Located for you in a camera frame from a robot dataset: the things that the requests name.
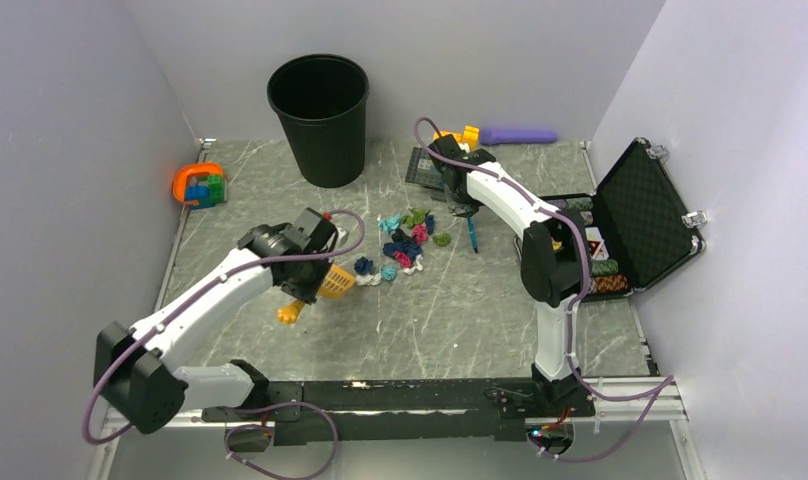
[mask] trash can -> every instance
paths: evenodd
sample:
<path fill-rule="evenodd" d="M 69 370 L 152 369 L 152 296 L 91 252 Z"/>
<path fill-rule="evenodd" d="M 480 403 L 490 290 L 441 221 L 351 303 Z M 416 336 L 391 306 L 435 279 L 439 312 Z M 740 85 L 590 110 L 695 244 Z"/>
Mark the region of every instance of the trash can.
<path fill-rule="evenodd" d="M 308 182 L 336 188 L 360 176 L 369 79 L 359 65 L 337 55 L 299 57 L 278 68 L 266 90 Z"/>

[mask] pink scrunchie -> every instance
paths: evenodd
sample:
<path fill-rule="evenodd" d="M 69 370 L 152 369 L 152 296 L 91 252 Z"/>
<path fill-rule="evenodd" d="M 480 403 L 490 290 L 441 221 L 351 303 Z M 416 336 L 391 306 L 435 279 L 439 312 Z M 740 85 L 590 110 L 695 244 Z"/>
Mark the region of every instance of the pink scrunchie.
<path fill-rule="evenodd" d="M 416 225 L 413 227 L 413 241 L 416 245 L 421 245 L 428 241 L 428 229 L 424 225 Z"/>
<path fill-rule="evenodd" d="M 410 262 L 410 257 L 407 256 L 404 252 L 395 252 L 392 254 L 396 260 L 398 260 L 398 264 L 401 265 L 401 268 L 410 268 L 413 266 L 413 263 Z"/>

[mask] suitcase lid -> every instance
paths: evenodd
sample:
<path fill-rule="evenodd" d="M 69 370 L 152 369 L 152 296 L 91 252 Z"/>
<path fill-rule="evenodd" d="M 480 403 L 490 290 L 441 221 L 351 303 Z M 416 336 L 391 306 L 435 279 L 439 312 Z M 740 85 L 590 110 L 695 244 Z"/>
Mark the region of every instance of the suitcase lid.
<path fill-rule="evenodd" d="M 704 247 L 698 229 L 685 225 L 687 208 L 649 147 L 648 140 L 634 139 L 593 196 L 596 220 L 611 237 L 608 249 L 617 250 L 620 270 L 637 289 L 660 281 Z"/>

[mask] metal latch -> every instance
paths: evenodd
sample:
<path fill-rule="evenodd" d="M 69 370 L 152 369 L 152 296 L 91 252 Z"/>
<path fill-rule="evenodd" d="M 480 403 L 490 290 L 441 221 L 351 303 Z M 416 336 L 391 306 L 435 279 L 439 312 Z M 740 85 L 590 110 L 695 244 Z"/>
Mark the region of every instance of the metal latch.
<path fill-rule="evenodd" d="M 652 145 L 645 149 L 648 158 L 653 160 L 666 160 L 669 157 L 669 150 L 663 145 Z"/>
<path fill-rule="evenodd" d="M 690 212 L 681 216 L 681 221 L 687 228 L 701 228 L 707 223 L 707 215 L 701 210 L 697 212 Z"/>

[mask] yellow toy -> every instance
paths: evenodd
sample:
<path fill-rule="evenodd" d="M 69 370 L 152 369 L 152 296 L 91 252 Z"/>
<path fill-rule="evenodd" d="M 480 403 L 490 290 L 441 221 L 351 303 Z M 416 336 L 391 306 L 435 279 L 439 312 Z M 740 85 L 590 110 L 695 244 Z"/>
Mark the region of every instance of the yellow toy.
<path fill-rule="evenodd" d="M 465 143 L 469 146 L 469 151 L 474 151 L 475 147 L 478 145 L 478 135 L 480 135 L 480 129 L 478 127 L 471 127 L 466 125 L 463 128 L 463 133 L 456 133 L 456 132 L 446 132 L 442 130 L 440 132 L 443 136 L 445 135 L 452 135 L 454 140 L 457 140 L 457 143 Z M 436 140 L 439 138 L 439 134 L 434 132 L 433 139 Z"/>
<path fill-rule="evenodd" d="M 336 265 L 331 265 L 324 283 L 319 288 L 319 295 L 325 298 L 339 298 L 345 295 L 345 292 L 353 287 L 354 283 L 355 279 L 350 273 Z M 289 305 L 277 309 L 277 321 L 284 325 L 294 325 L 306 305 L 301 300 L 295 300 Z"/>

